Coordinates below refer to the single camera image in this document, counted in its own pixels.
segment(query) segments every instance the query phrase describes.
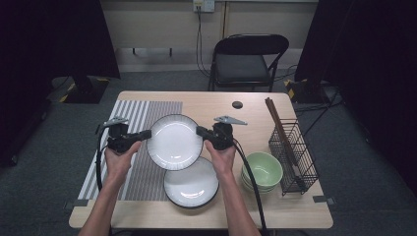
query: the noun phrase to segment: chair backrest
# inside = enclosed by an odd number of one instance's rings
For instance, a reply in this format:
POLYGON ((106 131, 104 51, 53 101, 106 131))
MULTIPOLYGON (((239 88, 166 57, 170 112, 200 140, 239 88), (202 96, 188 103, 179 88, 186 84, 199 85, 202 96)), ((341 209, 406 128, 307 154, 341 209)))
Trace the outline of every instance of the chair backrest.
POLYGON ((235 34, 218 42, 214 54, 282 55, 288 46, 288 39, 278 34, 235 34))

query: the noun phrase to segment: chopsticks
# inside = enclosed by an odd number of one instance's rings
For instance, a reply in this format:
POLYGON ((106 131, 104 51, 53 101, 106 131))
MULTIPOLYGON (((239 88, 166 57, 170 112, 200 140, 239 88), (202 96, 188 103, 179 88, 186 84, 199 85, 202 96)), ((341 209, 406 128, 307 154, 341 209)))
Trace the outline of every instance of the chopsticks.
POLYGON ((294 151, 291 147, 291 143, 288 141, 288 137, 285 134, 284 128, 282 126, 281 120, 279 119, 278 112, 276 111, 272 99, 268 97, 267 99, 265 99, 265 103, 267 104, 269 113, 272 116, 273 122, 275 123, 275 128, 278 133, 279 139, 284 144, 285 153, 288 156, 288 159, 293 165, 298 166, 297 159, 295 158, 294 151))
POLYGON ((276 107, 273 104, 272 99, 270 99, 269 97, 265 99, 265 103, 267 104, 269 113, 272 116, 273 122, 275 123, 275 128, 276 128, 276 132, 278 133, 279 139, 283 142, 286 157, 289 163, 292 165, 292 169, 294 170, 295 181, 298 187, 304 191, 306 189, 306 185, 303 179, 300 177, 301 173, 300 173, 300 169, 298 168, 297 158, 295 157, 291 143, 289 142, 288 137, 285 134, 281 120, 279 119, 278 112, 276 111, 276 107))

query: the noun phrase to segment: gray carpet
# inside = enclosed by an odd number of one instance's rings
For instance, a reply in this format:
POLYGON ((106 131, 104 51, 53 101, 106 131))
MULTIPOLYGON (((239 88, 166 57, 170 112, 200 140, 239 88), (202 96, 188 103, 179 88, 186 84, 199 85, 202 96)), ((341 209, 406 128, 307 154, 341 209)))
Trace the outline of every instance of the gray carpet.
MULTIPOLYGON (((53 85, 64 79, 54 80, 53 85)), ((120 91, 206 90, 208 86, 208 79, 199 71, 123 73, 122 80, 110 82, 99 104, 58 102, 70 82, 50 94, 48 116, 19 153, 18 165, 0 169, 0 235, 77 234, 68 225, 70 212, 63 206, 81 190, 95 152, 95 128, 108 119, 120 91)), ((273 91, 286 92, 282 82, 273 91)), ((329 95, 334 91, 327 88, 329 95)), ((311 104, 294 104, 297 110, 306 106, 311 104)), ((297 112, 302 130, 321 112, 297 112)), ((343 104, 331 108, 306 140, 324 192, 335 200, 329 206, 334 225, 329 230, 279 230, 279 235, 417 235, 415 196, 384 157, 369 146, 360 124, 343 104)), ((190 233, 139 231, 135 235, 190 233)))

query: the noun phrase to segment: forearm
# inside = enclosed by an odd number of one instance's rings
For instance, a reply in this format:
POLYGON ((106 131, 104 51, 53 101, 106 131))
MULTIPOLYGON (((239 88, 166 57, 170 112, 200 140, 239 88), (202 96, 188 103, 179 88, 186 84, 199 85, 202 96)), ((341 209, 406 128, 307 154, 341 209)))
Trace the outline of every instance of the forearm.
POLYGON ((226 208, 227 224, 230 236, 261 235, 254 220, 246 209, 232 173, 220 178, 220 188, 226 208))
POLYGON ((104 184, 79 235, 108 235, 118 192, 119 188, 110 181, 104 184))

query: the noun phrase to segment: wire dish rack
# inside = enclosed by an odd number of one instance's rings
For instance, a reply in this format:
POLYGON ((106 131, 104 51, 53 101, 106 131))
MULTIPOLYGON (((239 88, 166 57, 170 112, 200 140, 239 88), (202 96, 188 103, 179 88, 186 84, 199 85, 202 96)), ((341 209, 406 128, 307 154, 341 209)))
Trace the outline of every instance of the wire dish rack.
POLYGON ((269 148, 282 165, 283 176, 280 181, 282 196, 287 193, 306 193, 319 179, 319 173, 314 163, 314 158, 308 150, 302 137, 297 120, 282 121, 285 134, 291 144, 295 155, 295 163, 292 162, 285 151, 285 145, 279 138, 276 128, 269 139, 269 148))

